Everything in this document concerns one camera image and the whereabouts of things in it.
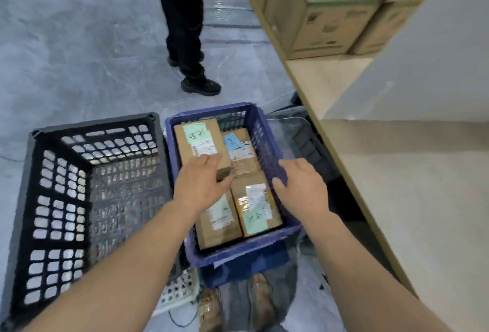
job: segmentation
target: black pants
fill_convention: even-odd
[[[190,79],[205,79],[200,65],[200,32],[204,18],[202,0],[161,0],[166,17],[166,46],[171,59],[178,60],[180,71]]]

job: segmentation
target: right hand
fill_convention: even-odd
[[[304,225],[329,214],[328,189],[320,174],[303,158],[279,160],[287,173],[287,187],[274,177],[273,188],[285,208]]]

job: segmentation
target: white perforated plastic basket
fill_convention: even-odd
[[[194,267],[183,271],[176,280],[169,282],[163,290],[153,316],[192,302],[199,296],[200,280]]]

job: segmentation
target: sticky note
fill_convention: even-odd
[[[185,132],[185,137],[190,145],[212,138],[210,131],[203,122],[183,125],[183,132]]]
[[[263,208],[243,212],[243,222],[248,234],[256,234],[268,229],[266,214]]]
[[[240,142],[234,132],[224,135],[224,143],[226,143],[227,150],[235,150],[244,147],[244,144]]]

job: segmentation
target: black plastic crate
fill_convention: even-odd
[[[28,323],[171,200],[168,166],[156,113],[34,130],[10,242],[2,329]],[[177,260],[171,277],[180,274]]]

